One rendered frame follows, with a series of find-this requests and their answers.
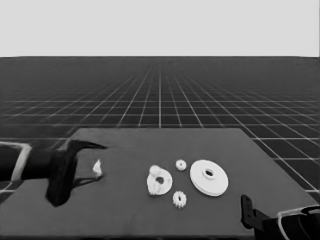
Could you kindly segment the large thick white disc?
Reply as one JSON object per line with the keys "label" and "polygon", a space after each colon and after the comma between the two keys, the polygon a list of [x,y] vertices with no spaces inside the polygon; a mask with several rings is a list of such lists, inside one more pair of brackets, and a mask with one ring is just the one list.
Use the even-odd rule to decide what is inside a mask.
{"label": "large thick white disc", "polygon": [[189,175],[193,185],[208,196],[221,196],[229,186],[229,179],[224,169],[210,160],[195,161],[190,167]]}

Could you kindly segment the round white carrier with pins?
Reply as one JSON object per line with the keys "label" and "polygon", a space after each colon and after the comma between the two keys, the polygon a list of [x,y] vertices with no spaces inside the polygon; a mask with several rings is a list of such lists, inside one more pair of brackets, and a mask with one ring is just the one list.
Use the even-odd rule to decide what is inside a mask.
{"label": "round white carrier with pins", "polygon": [[147,177],[147,188],[149,183],[155,182],[155,181],[159,182],[162,185],[161,192],[159,195],[164,195],[168,193],[173,185],[173,178],[171,174],[163,168],[161,168],[161,172],[158,176],[152,176],[149,173]]}

